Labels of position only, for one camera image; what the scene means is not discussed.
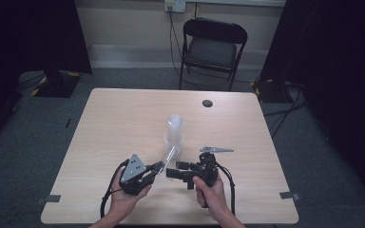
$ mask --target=baseboard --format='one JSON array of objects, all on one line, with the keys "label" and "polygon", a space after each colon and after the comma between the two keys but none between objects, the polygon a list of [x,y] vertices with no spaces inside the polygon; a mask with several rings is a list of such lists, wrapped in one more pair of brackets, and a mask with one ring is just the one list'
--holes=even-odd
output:
[{"label": "baseboard", "polygon": [[[126,47],[111,45],[89,45],[87,52],[93,68],[152,68],[180,67],[177,48]],[[246,50],[241,55],[239,68],[262,69],[268,50]]]}]

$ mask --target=electrical outlet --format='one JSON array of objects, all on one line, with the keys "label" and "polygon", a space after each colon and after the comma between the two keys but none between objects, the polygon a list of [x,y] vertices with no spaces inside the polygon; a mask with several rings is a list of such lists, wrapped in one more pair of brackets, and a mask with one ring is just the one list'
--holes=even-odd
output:
[{"label": "electrical outlet", "polygon": [[164,11],[173,11],[176,7],[175,0],[164,0]]},{"label": "electrical outlet", "polygon": [[164,0],[164,11],[185,12],[185,1]]}]

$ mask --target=hand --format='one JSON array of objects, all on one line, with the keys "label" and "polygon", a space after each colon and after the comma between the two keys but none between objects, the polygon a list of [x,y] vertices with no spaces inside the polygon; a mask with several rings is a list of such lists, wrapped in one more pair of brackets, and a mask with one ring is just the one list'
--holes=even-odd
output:
[{"label": "hand", "polygon": [[194,177],[192,181],[196,185],[197,202],[202,207],[207,204],[212,219],[216,220],[221,227],[245,227],[233,215],[226,204],[223,181],[220,176],[218,176],[212,187],[208,187],[206,183],[198,177]]},{"label": "hand", "polygon": [[152,185],[147,185],[138,196],[128,195],[122,190],[119,182],[124,169],[121,169],[111,185],[111,205],[108,213],[90,227],[114,227],[124,220],[135,208],[136,203],[145,197]]}]

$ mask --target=black stand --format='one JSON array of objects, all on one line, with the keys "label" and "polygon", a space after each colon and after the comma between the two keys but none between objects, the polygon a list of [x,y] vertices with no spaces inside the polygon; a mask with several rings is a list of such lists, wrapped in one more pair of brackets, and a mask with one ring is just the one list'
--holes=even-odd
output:
[{"label": "black stand", "polygon": [[255,94],[261,103],[286,103],[293,102],[292,97],[283,85],[272,82],[255,82],[252,84]]},{"label": "black stand", "polygon": [[35,97],[70,98],[79,82],[80,75],[61,73],[59,70],[44,70],[46,77],[34,89]]}]

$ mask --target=black tape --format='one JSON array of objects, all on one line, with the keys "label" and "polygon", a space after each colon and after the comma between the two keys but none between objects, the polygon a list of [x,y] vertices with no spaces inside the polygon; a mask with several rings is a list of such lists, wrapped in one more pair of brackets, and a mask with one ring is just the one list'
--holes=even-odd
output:
[{"label": "black tape", "polygon": [[70,124],[70,118],[67,120],[67,125],[65,126],[65,128],[68,128]]},{"label": "black tape", "polygon": [[291,192],[283,192],[283,193],[279,193],[280,197],[284,200],[284,199],[289,199],[293,197],[293,194]]},{"label": "black tape", "polygon": [[59,202],[61,195],[48,195],[46,196],[46,202]]}]

